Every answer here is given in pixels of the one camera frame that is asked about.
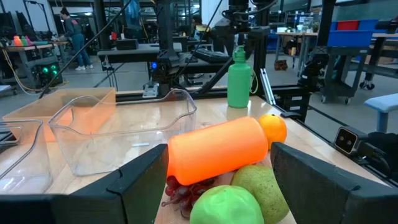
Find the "transparent plastic container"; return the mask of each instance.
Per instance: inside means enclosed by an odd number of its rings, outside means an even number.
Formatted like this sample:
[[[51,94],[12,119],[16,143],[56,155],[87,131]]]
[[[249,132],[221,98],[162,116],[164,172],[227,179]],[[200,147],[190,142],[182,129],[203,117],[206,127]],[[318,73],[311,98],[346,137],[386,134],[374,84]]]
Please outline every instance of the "transparent plastic container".
[[[0,122],[0,194],[41,194],[52,177],[43,122]]]
[[[108,110],[111,116],[98,122]],[[82,96],[55,114],[49,126],[73,174],[91,175],[111,172],[172,136],[193,131],[196,110],[184,90],[122,103]]]
[[[57,90],[45,97],[19,108],[5,116],[5,121],[19,121],[37,119],[43,121],[44,138],[47,142],[54,142],[55,138],[47,122],[62,109],[67,103],[79,96],[94,96],[101,101],[115,103],[116,92],[114,88],[72,88]]]

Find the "orange foam roller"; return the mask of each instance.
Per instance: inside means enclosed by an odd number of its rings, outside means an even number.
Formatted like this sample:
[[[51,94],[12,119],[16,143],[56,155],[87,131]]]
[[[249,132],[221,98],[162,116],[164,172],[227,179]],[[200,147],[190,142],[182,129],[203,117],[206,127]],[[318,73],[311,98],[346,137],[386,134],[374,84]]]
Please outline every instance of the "orange foam roller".
[[[182,185],[190,185],[263,160],[267,138],[252,117],[242,117],[169,140],[169,169]]]

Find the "pink object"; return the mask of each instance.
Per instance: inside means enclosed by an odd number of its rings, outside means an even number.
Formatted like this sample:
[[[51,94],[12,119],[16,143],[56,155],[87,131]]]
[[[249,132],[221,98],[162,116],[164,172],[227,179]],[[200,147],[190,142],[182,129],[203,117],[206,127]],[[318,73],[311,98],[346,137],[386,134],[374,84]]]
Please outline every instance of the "pink object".
[[[33,42],[29,40],[29,37],[28,37],[28,36],[25,36],[25,38],[26,38],[26,42],[27,42],[27,45],[28,45],[28,46],[33,45]]]

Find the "red bin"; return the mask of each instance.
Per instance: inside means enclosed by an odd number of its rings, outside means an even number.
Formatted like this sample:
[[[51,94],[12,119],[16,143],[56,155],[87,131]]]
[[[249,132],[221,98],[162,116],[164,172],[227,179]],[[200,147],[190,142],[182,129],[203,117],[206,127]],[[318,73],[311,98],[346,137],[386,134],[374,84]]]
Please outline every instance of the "red bin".
[[[358,30],[359,21],[338,21],[337,30]]]

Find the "orange object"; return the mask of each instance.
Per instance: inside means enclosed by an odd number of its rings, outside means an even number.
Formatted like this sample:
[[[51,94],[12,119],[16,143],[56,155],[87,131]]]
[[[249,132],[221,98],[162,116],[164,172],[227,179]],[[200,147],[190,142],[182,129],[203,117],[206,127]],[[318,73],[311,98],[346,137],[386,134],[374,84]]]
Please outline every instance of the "orange object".
[[[287,128],[285,121],[281,117],[273,114],[265,114],[260,117],[259,123],[266,133],[268,150],[271,150],[271,144],[273,142],[285,142]]]
[[[19,36],[17,36],[17,35],[14,36],[14,45],[18,46],[18,47],[23,46],[22,41],[20,40]]]
[[[167,176],[190,185],[259,162],[267,152],[260,124],[245,116],[172,137]]]

